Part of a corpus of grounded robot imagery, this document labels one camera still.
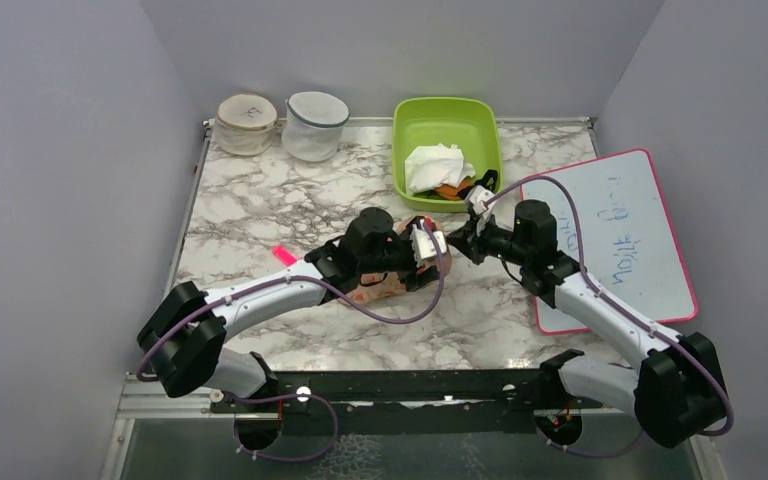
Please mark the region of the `floral mesh laundry bag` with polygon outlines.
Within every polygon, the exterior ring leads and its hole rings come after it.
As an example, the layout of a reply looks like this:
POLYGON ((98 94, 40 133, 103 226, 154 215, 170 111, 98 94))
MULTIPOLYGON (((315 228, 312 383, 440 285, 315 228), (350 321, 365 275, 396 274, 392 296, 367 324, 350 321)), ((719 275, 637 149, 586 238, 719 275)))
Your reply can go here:
MULTIPOLYGON (((400 237, 409 237, 411 231, 409 224, 419 218, 405 218, 397 222, 394 229, 400 237)), ((442 262, 444 275, 450 273, 452 263, 451 252, 447 250, 443 255, 442 262)), ((426 262, 414 273, 377 272, 363 274, 358 287, 346 295, 360 305, 370 305, 384 298, 405 295, 428 286, 436 287, 439 278, 437 268, 438 262, 434 260, 426 262)))

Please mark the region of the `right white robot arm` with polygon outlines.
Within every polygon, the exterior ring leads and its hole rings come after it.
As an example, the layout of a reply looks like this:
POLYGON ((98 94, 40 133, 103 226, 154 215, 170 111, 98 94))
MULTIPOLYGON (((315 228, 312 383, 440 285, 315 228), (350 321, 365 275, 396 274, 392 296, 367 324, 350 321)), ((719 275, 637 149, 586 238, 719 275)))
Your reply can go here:
POLYGON ((573 397, 598 401, 634 416, 650 439, 667 448, 733 428, 735 413, 713 342, 646 319, 613 297, 582 262, 559 249, 557 221, 546 203, 519 202, 512 229, 472 211, 446 240, 475 264, 494 257, 519 266, 529 293, 576 318, 629 365, 593 361, 581 352, 546 361, 536 383, 545 404, 560 407, 573 397))

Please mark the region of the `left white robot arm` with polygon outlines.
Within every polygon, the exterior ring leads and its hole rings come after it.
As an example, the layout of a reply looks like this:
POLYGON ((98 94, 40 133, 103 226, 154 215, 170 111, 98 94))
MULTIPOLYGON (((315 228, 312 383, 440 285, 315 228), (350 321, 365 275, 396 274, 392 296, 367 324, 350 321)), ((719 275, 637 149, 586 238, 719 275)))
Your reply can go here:
POLYGON ((444 284, 448 246, 444 234, 423 216, 396 231, 392 216, 364 209, 345 232, 283 270, 241 285, 199 289, 173 287, 137 335, 143 358, 135 376, 159 383, 178 398, 206 387, 236 396, 258 411, 273 401, 277 379, 256 352, 225 350, 243 331, 285 313, 342 299, 385 322, 351 298, 364 276, 381 274, 407 282, 444 284))

